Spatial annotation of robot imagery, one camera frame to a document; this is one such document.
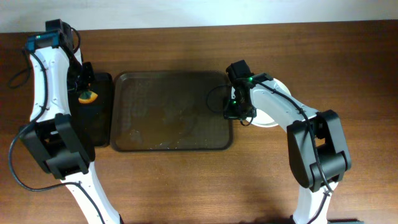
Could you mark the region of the green and yellow sponge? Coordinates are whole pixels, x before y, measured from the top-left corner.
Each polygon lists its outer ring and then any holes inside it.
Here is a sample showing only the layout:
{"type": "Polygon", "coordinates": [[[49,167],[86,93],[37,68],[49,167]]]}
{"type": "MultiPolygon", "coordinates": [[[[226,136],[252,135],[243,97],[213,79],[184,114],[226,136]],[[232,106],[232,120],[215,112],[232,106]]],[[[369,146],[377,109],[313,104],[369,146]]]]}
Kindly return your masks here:
{"type": "Polygon", "coordinates": [[[91,91],[91,90],[87,90],[87,91],[83,91],[80,96],[78,97],[78,101],[81,104],[90,104],[92,102],[94,102],[97,99],[98,95],[91,91]]]}

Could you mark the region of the white plate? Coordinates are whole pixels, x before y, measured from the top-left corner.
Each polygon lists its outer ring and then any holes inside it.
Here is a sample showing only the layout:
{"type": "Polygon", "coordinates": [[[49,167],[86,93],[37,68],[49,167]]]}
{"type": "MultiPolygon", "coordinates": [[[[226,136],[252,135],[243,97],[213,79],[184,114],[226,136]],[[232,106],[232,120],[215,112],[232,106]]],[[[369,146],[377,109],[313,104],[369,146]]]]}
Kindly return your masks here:
{"type": "Polygon", "coordinates": [[[266,76],[265,73],[261,74],[260,77],[252,77],[251,83],[252,83],[253,87],[251,87],[250,96],[251,96],[252,104],[256,109],[257,115],[253,121],[250,121],[249,119],[244,119],[243,121],[239,121],[243,126],[249,126],[250,124],[259,126],[261,128],[271,128],[274,126],[278,126],[278,123],[273,118],[271,118],[270,115],[268,115],[264,110],[260,109],[258,106],[254,105],[253,89],[257,86],[262,88],[260,83],[264,83],[264,82],[271,82],[271,85],[269,87],[271,89],[276,89],[282,93],[285,93],[288,96],[291,95],[289,89],[280,80],[278,80],[276,78],[269,78],[266,76]]]}

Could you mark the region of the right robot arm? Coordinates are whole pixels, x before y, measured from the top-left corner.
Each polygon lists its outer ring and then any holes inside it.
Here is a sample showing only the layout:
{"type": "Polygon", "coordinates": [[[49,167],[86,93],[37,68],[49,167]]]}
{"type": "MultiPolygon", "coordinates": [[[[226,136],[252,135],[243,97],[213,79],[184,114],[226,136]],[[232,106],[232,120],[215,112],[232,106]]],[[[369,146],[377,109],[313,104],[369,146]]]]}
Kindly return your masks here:
{"type": "Polygon", "coordinates": [[[272,76],[252,73],[244,60],[228,66],[226,74],[231,93],[225,119],[254,120],[262,111],[287,134],[289,166],[300,186],[292,222],[328,223],[331,196],[352,166],[338,114],[299,102],[272,76]]]}

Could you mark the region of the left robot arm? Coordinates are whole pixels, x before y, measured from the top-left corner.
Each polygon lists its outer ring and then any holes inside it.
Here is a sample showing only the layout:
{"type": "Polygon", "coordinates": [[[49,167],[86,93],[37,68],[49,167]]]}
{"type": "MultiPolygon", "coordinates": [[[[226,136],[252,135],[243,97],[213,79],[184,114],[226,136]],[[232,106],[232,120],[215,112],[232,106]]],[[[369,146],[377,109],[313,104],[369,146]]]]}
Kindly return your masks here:
{"type": "Polygon", "coordinates": [[[77,30],[60,19],[27,39],[34,105],[17,138],[71,192],[89,223],[121,223],[95,170],[95,149],[109,142],[113,81],[83,60],[80,43],[77,30]]]}

